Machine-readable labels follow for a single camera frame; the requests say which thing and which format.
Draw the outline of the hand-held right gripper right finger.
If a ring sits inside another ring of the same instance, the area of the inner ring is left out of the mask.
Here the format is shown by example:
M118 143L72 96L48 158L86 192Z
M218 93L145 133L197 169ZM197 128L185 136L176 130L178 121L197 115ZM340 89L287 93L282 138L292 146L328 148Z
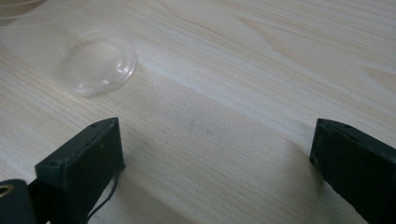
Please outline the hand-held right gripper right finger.
M369 224L396 224L396 149L350 125L318 119L309 160Z

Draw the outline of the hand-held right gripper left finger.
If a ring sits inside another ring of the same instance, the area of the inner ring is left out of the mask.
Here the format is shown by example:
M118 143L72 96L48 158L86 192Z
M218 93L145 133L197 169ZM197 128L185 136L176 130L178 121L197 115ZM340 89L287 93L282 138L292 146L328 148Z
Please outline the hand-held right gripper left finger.
M117 118L89 125L35 166L29 185L39 224L87 224L124 168Z

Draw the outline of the clear plastic cup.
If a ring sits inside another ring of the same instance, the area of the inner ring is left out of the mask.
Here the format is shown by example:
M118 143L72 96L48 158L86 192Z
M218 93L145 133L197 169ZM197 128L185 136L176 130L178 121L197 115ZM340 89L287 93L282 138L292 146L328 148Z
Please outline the clear plastic cup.
M65 91L83 97L113 91L134 72L134 42L125 34L93 30L68 40L56 51L53 72Z

